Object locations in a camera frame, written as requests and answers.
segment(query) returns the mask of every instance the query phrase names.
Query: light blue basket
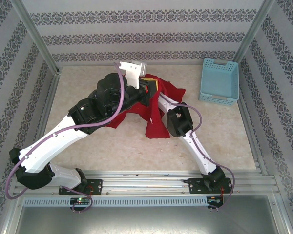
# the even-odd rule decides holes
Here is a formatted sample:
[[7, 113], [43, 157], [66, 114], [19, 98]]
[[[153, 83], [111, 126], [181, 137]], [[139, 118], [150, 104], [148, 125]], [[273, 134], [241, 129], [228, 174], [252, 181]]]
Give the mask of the light blue basket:
[[205, 58], [199, 100], [234, 105], [239, 100], [239, 65], [236, 62]]

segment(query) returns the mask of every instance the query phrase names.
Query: beige tabletop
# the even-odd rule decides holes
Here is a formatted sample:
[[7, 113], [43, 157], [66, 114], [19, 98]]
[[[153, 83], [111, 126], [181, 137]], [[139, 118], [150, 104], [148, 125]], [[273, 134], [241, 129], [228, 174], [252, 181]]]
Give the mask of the beige tabletop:
[[[52, 130], [68, 110], [86, 98], [113, 66], [64, 67], [53, 101], [46, 132]], [[202, 66], [148, 66], [147, 73], [186, 89], [183, 101], [203, 116], [197, 135], [211, 158], [231, 169], [254, 170], [255, 163], [238, 105], [232, 107], [198, 100]], [[190, 110], [193, 125], [199, 118]], [[177, 138], [149, 139], [147, 122], [127, 114], [117, 129], [100, 128], [69, 146], [52, 162], [83, 170], [196, 170], [198, 166], [186, 146]]]

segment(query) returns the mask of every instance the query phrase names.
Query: red cloth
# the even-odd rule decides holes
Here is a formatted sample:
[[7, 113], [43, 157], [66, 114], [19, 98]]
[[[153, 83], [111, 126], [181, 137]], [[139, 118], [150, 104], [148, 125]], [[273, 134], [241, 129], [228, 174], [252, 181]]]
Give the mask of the red cloth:
[[162, 122], [164, 113], [158, 108], [158, 97], [160, 92], [164, 93], [171, 99], [181, 102], [185, 94], [185, 89], [177, 89], [170, 82], [167, 82], [157, 76], [146, 74], [146, 78], [154, 78], [158, 80], [158, 90], [151, 99], [149, 107], [143, 106], [140, 103], [135, 104], [130, 110], [119, 114], [107, 127], [117, 128], [126, 117], [126, 113], [135, 113], [147, 121], [146, 136], [153, 138], [169, 138], [169, 132]]

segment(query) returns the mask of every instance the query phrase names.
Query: black bracket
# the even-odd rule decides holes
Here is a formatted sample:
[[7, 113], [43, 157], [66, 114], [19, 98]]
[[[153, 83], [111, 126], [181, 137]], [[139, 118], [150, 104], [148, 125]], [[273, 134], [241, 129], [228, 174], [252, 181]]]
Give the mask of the black bracket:
[[221, 194], [222, 189], [224, 194], [229, 194], [232, 189], [230, 178], [224, 178], [217, 188], [214, 188], [212, 191], [206, 187], [205, 179], [203, 178], [190, 178], [183, 182], [189, 184], [190, 194]]
[[[87, 195], [101, 195], [103, 181], [101, 179], [87, 179], [87, 185], [81, 192]], [[71, 192], [60, 186], [59, 195], [76, 195], [76, 193]]]

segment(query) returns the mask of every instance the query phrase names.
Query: wall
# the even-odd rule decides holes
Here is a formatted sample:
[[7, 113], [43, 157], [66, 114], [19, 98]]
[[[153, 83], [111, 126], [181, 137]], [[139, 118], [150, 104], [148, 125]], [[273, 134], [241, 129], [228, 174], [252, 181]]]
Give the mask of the wall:
[[240, 66], [254, 133], [293, 225], [293, 0], [272, 5]]
[[9, 150], [34, 142], [52, 78], [11, 3], [0, 0], [0, 218], [6, 212]]
[[57, 64], [232, 60], [263, 0], [24, 0]]

